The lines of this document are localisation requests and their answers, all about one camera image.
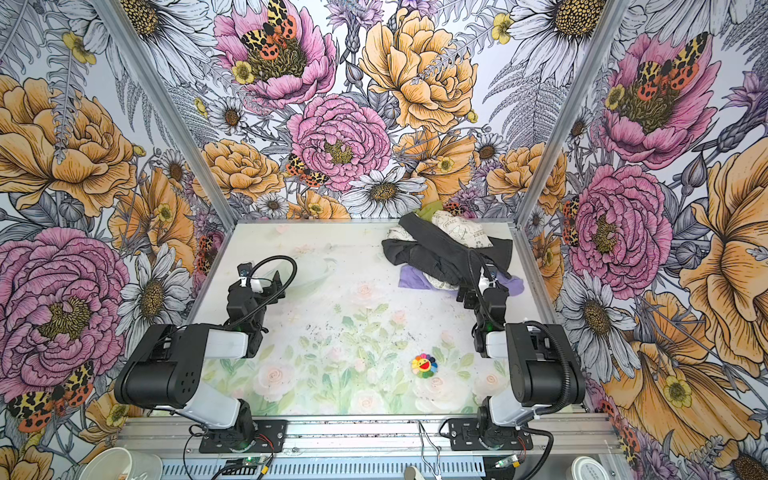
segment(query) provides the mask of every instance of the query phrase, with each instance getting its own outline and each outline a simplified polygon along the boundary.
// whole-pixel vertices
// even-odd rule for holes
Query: plastic container
[[[609,480],[605,467],[591,457],[577,457],[565,472],[567,480]]]
[[[113,447],[91,460],[80,480],[160,480],[162,474],[163,462],[157,455]]]

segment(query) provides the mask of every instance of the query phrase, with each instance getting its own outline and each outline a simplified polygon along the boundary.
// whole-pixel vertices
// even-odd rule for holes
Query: metal post
[[[531,185],[523,196],[520,209],[515,217],[518,228],[525,227],[525,221],[531,216],[533,207],[538,202],[547,177],[557,163],[558,155],[565,136],[571,129],[571,126],[581,108],[581,102],[587,95],[587,91],[594,80],[605,55],[611,49],[611,42],[621,24],[621,19],[629,7],[630,0],[608,0],[603,8],[603,14],[600,17],[598,26],[594,30],[594,36],[589,44],[587,55],[584,57],[584,63],[575,72],[574,81],[571,84],[571,90],[565,99],[565,104],[560,110],[560,116],[554,125],[552,133],[549,135],[544,153],[541,155],[541,162],[534,172],[531,179]]]
[[[234,230],[236,219],[227,199],[221,193],[210,169],[203,161],[200,148],[195,144],[181,114],[170,99],[163,79],[151,63],[151,56],[131,25],[128,16],[125,15],[120,0],[104,0],[92,2],[92,4],[99,18],[106,25],[112,39],[118,45],[121,57],[131,67],[152,105],[165,120],[166,126],[176,140],[181,153],[189,162],[192,171],[200,181],[200,185],[208,194],[210,203],[219,215],[225,232],[231,232]]]

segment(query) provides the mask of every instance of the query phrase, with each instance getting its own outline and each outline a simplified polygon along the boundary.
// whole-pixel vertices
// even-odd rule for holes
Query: black mounting plate
[[[256,428],[256,434],[267,437],[272,442],[272,445],[274,445],[275,452],[283,451],[283,442],[286,438],[286,427],[288,426],[287,420],[254,420],[253,424]],[[226,446],[226,442],[223,442],[223,440],[226,439],[222,434],[215,433],[215,430],[211,431],[200,442],[200,453],[232,453],[232,450]],[[270,444],[258,438],[248,449],[242,451],[242,453],[271,452]]]
[[[454,452],[468,452],[470,450],[492,450],[480,442],[477,419],[449,419],[449,437],[451,450]],[[527,433],[511,428],[492,426],[492,429],[484,436],[486,445],[493,450],[523,450],[520,439],[525,443],[525,449],[533,449],[533,441]]]

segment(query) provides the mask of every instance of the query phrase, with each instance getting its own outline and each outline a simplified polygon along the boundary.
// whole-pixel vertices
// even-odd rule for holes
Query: floral tabletop
[[[238,263],[282,253],[299,273],[286,298],[267,308],[270,332],[257,356],[208,360],[204,380],[247,400],[254,415],[471,413],[501,392],[507,363],[475,353],[474,315],[455,293],[397,287],[400,267],[380,244],[391,226],[239,225],[195,322],[223,322]],[[485,229],[509,236],[504,223]],[[522,276],[516,259],[510,271]],[[268,269],[258,276],[271,277]],[[278,270],[290,273],[287,263]],[[508,300],[508,321],[524,315],[536,315],[528,289]]]

